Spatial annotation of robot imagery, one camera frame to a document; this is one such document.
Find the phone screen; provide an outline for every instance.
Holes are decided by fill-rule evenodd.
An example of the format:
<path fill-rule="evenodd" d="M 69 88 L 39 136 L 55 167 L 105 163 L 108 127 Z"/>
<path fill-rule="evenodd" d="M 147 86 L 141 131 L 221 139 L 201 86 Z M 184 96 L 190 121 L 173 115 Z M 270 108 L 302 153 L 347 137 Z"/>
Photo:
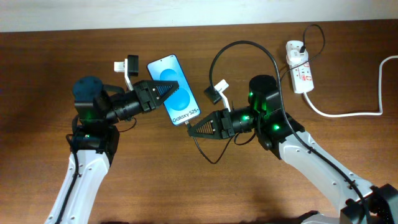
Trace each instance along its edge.
<path fill-rule="evenodd" d="M 180 85 L 179 89 L 164 101 L 164 106 L 174 125 L 184 123 L 200 114 L 198 103 L 175 55 L 151 62 L 147 69 L 153 80 L 178 81 Z"/>

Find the power outlet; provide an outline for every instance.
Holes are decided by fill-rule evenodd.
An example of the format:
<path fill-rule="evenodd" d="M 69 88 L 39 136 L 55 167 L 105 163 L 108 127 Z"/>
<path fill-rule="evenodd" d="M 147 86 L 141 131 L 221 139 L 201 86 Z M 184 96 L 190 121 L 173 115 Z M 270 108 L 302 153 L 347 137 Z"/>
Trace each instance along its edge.
<path fill-rule="evenodd" d="M 308 52 L 300 53 L 303 42 L 298 40 L 288 41 L 286 44 L 286 61 L 290 68 L 294 68 L 308 60 Z M 295 93 L 307 93 L 313 90 L 313 80 L 310 64 L 307 62 L 290 71 Z"/>

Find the wooden table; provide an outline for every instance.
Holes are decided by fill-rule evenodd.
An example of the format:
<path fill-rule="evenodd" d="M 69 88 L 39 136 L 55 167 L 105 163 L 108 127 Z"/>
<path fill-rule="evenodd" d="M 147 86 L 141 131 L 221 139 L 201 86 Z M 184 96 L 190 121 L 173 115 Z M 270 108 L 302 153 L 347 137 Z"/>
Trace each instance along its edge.
<path fill-rule="evenodd" d="M 327 113 L 377 111 L 380 62 L 398 54 L 398 21 L 320 22 L 326 48 L 312 63 L 313 103 Z M 72 86 L 94 75 L 124 86 L 113 62 L 139 55 L 138 80 L 146 65 L 175 54 L 201 107 L 198 121 L 213 106 L 203 90 L 219 49 L 235 40 L 262 44 L 285 65 L 285 44 L 302 38 L 309 23 L 151 29 L 75 30 L 0 34 L 0 223 L 43 223 L 67 171 L 65 135 L 76 115 Z M 314 55 L 322 40 L 308 32 Z M 347 168 L 375 185 L 398 187 L 398 61 L 384 66 L 382 116 L 324 118 L 283 82 L 287 111 Z M 248 104 L 249 80 L 275 75 L 269 59 L 248 45 L 229 49 L 216 65 L 215 82 L 236 108 Z M 96 196 L 90 223 L 107 221 L 237 223 L 259 217 L 296 217 L 310 210 L 336 215 L 329 201 L 304 176 L 265 151 L 255 139 L 231 144 L 217 165 L 198 152 L 184 126 L 174 126 L 161 107 L 136 116 L 122 133 L 118 152 Z M 118 124 L 119 130 L 130 123 Z M 249 134 L 240 136 L 240 141 Z M 226 141 L 200 139 L 218 157 Z"/>

